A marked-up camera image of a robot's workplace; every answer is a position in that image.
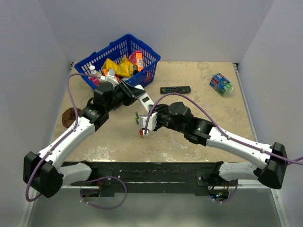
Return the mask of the white red remote control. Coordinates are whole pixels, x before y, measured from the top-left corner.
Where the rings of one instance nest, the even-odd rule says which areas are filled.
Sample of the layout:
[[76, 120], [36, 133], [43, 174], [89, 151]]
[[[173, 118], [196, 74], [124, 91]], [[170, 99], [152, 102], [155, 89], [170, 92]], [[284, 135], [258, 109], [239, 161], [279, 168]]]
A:
[[153, 100], [151, 99], [151, 97], [148, 95], [148, 93], [145, 91], [145, 89], [141, 85], [137, 85], [137, 86], [135, 86], [135, 88], [138, 88], [143, 91], [143, 94], [140, 97], [138, 97], [138, 101], [140, 102], [140, 104], [142, 104], [145, 111], [147, 113], [149, 113], [149, 111], [151, 110], [151, 108], [154, 105]]

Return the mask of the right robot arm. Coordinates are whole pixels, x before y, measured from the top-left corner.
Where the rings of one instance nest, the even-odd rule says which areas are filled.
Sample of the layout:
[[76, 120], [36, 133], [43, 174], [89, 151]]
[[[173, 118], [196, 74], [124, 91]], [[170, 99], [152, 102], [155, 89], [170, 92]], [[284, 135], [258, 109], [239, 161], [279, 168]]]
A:
[[217, 148], [243, 158], [245, 162], [217, 162], [204, 177], [217, 186], [233, 180], [257, 180], [272, 189], [281, 189], [286, 173], [286, 149], [281, 143], [258, 143], [229, 133], [211, 121], [193, 116], [182, 102], [156, 105], [156, 129], [165, 127], [184, 135], [189, 142]]

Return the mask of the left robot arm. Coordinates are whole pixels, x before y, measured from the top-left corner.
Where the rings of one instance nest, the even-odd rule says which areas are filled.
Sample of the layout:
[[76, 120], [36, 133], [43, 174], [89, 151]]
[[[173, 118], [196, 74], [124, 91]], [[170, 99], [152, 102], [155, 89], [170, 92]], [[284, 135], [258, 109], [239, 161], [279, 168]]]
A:
[[130, 106], [145, 93], [141, 85], [101, 82], [75, 122], [60, 137], [38, 153], [29, 152], [24, 157], [26, 200], [32, 201], [28, 194], [30, 188], [50, 198], [64, 185], [75, 182], [94, 185], [98, 181], [96, 168], [87, 162], [63, 166], [64, 161], [109, 119], [110, 111], [121, 105]]

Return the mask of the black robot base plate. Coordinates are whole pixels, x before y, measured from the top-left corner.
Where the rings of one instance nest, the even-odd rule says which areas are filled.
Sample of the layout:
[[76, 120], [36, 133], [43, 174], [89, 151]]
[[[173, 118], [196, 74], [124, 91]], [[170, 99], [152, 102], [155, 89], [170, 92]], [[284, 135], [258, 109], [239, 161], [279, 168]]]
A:
[[215, 176], [217, 163], [201, 162], [90, 162], [93, 168], [89, 182], [83, 180], [72, 186], [98, 187], [101, 180], [101, 196], [115, 193], [194, 194], [227, 191], [236, 181], [226, 182]]

